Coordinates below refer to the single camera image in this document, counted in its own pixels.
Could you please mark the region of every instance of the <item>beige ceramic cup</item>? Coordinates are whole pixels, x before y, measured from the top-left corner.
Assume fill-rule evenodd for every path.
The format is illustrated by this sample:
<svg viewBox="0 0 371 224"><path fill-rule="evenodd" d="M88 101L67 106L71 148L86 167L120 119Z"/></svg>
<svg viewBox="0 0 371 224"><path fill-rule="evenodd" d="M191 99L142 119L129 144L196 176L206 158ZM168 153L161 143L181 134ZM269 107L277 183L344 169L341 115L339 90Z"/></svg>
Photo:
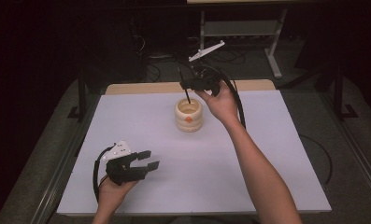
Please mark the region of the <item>beige ceramic cup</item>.
<svg viewBox="0 0 371 224"><path fill-rule="evenodd" d="M190 104L186 98L179 100L174 108L176 125L186 133L196 132L203 124L202 104L194 98L190 98L190 100Z"/></svg>

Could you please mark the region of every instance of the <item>wrist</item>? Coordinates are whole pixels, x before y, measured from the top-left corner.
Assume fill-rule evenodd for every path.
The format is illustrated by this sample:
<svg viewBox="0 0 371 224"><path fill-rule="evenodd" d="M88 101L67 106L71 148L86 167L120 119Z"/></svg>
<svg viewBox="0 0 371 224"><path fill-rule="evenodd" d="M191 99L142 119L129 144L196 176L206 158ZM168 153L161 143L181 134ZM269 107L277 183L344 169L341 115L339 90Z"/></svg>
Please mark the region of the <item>wrist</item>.
<svg viewBox="0 0 371 224"><path fill-rule="evenodd" d="M222 119L221 123L226 129L231 129L237 125L242 125L237 116Z"/></svg>

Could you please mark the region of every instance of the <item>floor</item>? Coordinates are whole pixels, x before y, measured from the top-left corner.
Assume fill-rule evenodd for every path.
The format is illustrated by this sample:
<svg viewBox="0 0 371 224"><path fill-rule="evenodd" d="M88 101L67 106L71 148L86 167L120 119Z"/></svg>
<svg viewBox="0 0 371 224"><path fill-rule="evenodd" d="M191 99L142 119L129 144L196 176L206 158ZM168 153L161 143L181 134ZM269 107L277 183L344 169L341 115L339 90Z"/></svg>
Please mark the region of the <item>floor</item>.
<svg viewBox="0 0 371 224"><path fill-rule="evenodd" d="M234 79L271 79L276 87L302 76L307 71L294 68L303 41L281 40L275 53L282 79L272 77L264 47L268 40L225 40L222 48L207 57ZM197 49L197 41L190 50ZM147 54L146 82L180 81L177 63L170 52ZM184 76L188 66L180 64ZM365 177L364 156L371 167L371 109L360 91L345 79L343 105L351 105L358 118L339 121L332 108L333 86L317 92L314 76L291 89L281 90L307 155L321 181L332 212L302 214L304 223L371 223L371 183ZM78 83L72 83L57 105L45 131L27 162L0 214L0 223L84 223L92 217L66 217L56 214L76 151L87 132L99 96L87 93L88 112L82 122L69 119L78 105ZM256 216L226 217L114 217L112 223L252 223Z"/></svg>

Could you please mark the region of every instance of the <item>white tabletop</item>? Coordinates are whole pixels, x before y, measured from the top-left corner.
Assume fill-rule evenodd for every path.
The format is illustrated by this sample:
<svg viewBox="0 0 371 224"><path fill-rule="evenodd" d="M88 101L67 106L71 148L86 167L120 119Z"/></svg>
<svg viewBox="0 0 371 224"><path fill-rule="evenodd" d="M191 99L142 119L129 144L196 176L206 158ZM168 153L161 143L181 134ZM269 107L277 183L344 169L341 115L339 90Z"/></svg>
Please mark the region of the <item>white tabletop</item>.
<svg viewBox="0 0 371 224"><path fill-rule="evenodd" d="M204 105L204 124L184 133L174 122L174 105L184 93L104 95L57 210L93 215L93 163L101 151L125 140L133 151L152 155L132 166L160 161L126 196L124 215L255 213L232 142ZM287 183L300 212L330 211L279 91L241 91L248 132ZM105 174L101 162L99 178Z"/></svg>

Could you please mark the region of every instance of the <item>black cable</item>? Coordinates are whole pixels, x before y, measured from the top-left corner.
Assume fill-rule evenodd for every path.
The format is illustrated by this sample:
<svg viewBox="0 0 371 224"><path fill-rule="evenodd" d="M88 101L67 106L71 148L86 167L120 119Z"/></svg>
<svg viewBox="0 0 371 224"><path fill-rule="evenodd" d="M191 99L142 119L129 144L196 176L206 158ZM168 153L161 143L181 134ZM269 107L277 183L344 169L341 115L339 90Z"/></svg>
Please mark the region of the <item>black cable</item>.
<svg viewBox="0 0 371 224"><path fill-rule="evenodd" d="M100 180L100 185L108 178L108 175L105 175L103 178L101 178Z"/></svg>
<svg viewBox="0 0 371 224"><path fill-rule="evenodd" d="M177 61L175 59L173 59L173 58L170 58L170 59L161 59L161 60L159 60L157 62L149 62L148 64L150 65L151 63L177 63ZM187 67L191 71L192 76L194 77L194 71L192 70L192 68L188 64L186 64L186 63L184 63L182 61L178 61L178 63L180 63L180 64L184 65L185 67Z"/></svg>
<svg viewBox="0 0 371 224"><path fill-rule="evenodd" d="M228 76L232 79L232 81L234 82L234 86L235 86L235 91L238 91L237 90L237 85L235 84L235 78L232 76L232 75L229 75L228 74Z"/></svg>
<svg viewBox="0 0 371 224"><path fill-rule="evenodd" d="M148 77L152 82L157 82L157 81L159 80L159 78L161 78L161 74L162 74L161 70L160 70L157 66L155 66L155 65L153 65L153 64L150 64L150 63L145 64L145 66L146 66L146 72L147 72L147 73L150 73L150 74L156 76L156 78L152 78L152 77L150 77L150 76L148 76L148 75L147 75L147 77ZM151 66L151 67L153 67L154 69L156 69L158 73L157 73L157 74L152 73L152 72L149 70L148 66Z"/></svg>
<svg viewBox="0 0 371 224"><path fill-rule="evenodd" d="M149 63L174 63L176 60L172 57L165 58L148 58Z"/></svg>
<svg viewBox="0 0 371 224"><path fill-rule="evenodd" d="M219 63L230 63L230 64L242 64L246 61L246 54L247 52L244 52L244 53L240 53L239 55L236 55L234 51L231 51L231 50L228 50L227 52L233 54L233 58L231 59L227 59L223 56L221 56L219 53L217 52L211 52L210 55L208 55L207 57L212 60L212 61L215 61L215 62L219 62ZM241 61L238 62L238 63L234 63L235 60L239 59L241 57Z"/></svg>
<svg viewBox="0 0 371 224"><path fill-rule="evenodd" d="M316 145L318 145L322 149L322 151L327 156L328 162L329 162L329 165L330 165L330 172L329 172L329 174L328 174L328 176L327 176L327 178L326 178L326 180L324 182L324 186L326 187L328 185L328 183L330 182L330 180L331 180L331 177L332 177L332 174L333 174L333 170L334 170L333 160L331 159L330 154L328 153L327 149L324 146L322 146L320 143L318 143L316 140L314 140L314 139L312 139L310 137L307 137L307 136L305 136L303 134L299 134L299 136L300 137L304 137L304 138L306 138L306 139L314 142Z"/></svg>
<svg viewBox="0 0 371 224"><path fill-rule="evenodd" d="M93 170L93 189L95 194L95 199L99 199L99 191L98 188L98 168L100 167L100 160L106 154L106 152L110 151L113 147L107 147L101 154L98 156L98 159L94 162L94 170Z"/></svg>
<svg viewBox="0 0 371 224"><path fill-rule="evenodd" d="M211 67L211 66L208 66L208 65L201 65L201 67L205 67L205 68L208 68L208 69L211 69L213 70L216 74L218 74L220 76L220 78L226 83L226 85L229 87L231 93L233 94L234 96L234 99L235 99L235 102L237 104L237 109L238 109L238 115L240 117L240 122L241 124L243 125L244 128L246 128L246 119L244 118L244 111L243 111L243 105L241 104L241 100L240 100L240 96L238 95L238 92L237 92L237 87L235 89L234 85L232 85L231 81L229 80L229 78L222 72L218 71L217 69Z"/></svg>

